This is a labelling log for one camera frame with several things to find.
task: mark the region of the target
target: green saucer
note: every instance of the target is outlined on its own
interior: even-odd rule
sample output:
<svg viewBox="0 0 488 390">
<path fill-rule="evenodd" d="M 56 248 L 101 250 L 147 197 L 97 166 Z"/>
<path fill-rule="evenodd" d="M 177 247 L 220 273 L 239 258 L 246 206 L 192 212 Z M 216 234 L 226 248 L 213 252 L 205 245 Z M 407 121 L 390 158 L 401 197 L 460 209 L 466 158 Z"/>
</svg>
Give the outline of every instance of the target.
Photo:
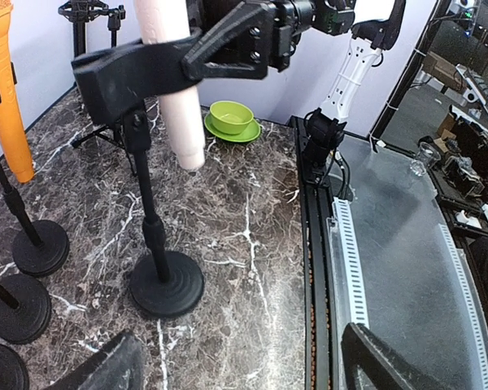
<svg viewBox="0 0 488 390">
<path fill-rule="evenodd" d="M 217 128 L 211 122 L 211 114 L 206 115 L 204 118 L 204 125 L 206 126 L 206 129 L 215 137 L 228 142 L 252 142 L 260 137 L 260 133 L 262 132 L 262 128 L 260 127 L 259 123 L 254 119 L 243 132 L 237 134 L 236 136 L 217 130 Z"/>
</svg>

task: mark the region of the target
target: pink microphone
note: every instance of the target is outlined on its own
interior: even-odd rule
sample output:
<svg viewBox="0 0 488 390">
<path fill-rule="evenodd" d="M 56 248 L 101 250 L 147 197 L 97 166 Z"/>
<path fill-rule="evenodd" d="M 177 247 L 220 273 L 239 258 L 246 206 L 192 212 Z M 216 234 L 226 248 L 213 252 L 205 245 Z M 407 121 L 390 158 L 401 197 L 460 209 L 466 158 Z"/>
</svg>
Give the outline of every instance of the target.
<svg viewBox="0 0 488 390">
<path fill-rule="evenodd" d="M 134 0 L 145 45 L 190 36 L 185 0 Z M 159 97 L 168 139 L 179 164 L 187 171 L 204 165 L 204 129 L 197 87 Z"/>
</svg>

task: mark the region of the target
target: orange microphone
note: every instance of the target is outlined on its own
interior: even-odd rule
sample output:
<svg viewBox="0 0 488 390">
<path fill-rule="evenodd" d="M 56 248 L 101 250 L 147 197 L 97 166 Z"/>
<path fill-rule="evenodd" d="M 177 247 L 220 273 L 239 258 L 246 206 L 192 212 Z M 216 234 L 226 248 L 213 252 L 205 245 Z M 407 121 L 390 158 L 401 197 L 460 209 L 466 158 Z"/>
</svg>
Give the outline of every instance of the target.
<svg viewBox="0 0 488 390">
<path fill-rule="evenodd" d="M 0 144 L 7 164 L 20 183 L 34 177 L 33 159 L 25 136 L 20 108 L 16 100 L 15 82 L 9 54 L 11 0 L 0 0 Z"/>
</svg>

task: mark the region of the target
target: brown marble surface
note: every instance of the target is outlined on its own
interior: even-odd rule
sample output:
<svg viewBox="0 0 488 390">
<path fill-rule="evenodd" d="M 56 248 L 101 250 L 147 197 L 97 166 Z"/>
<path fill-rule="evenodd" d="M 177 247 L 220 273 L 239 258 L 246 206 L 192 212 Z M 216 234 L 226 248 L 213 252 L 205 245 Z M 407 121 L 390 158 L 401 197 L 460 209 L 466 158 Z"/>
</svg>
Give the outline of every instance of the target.
<svg viewBox="0 0 488 390">
<path fill-rule="evenodd" d="M 128 280 L 146 252 L 137 181 L 123 151 L 105 141 L 70 146 L 93 129 L 71 91 L 28 133 L 37 175 L 18 186 L 32 219 L 60 223 L 71 240 L 66 265 L 41 280 L 53 303 L 48 330 L 32 344 L 12 346 L 27 363 L 31 388 L 52 384 L 129 329 L 147 347 L 147 389 L 302 389 L 305 310 L 293 130 L 261 122 L 262 136 L 248 145 L 208 136 L 206 165 L 189 175 L 167 146 L 158 105 L 147 104 L 157 211 L 168 248 L 203 269 L 203 299 L 172 321 L 145 320 L 133 308 Z M 0 189 L 0 278 L 18 272 L 11 242 L 19 228 Z"/>
</svg>

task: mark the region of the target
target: bowl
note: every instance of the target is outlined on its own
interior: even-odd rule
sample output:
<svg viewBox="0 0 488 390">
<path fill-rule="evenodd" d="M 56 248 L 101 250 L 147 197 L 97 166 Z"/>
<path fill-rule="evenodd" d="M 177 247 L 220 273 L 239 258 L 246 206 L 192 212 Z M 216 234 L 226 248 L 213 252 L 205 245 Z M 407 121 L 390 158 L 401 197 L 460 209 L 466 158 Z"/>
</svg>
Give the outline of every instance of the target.
<svg viewBox="0 0 488 390">
<path fill-rule="evenodd" d="M 242 133 L 253 121 L 253 111 L 237 102 L 215 102 L 210 114 L 217 130 L 231 135 Z"/>
</svg>

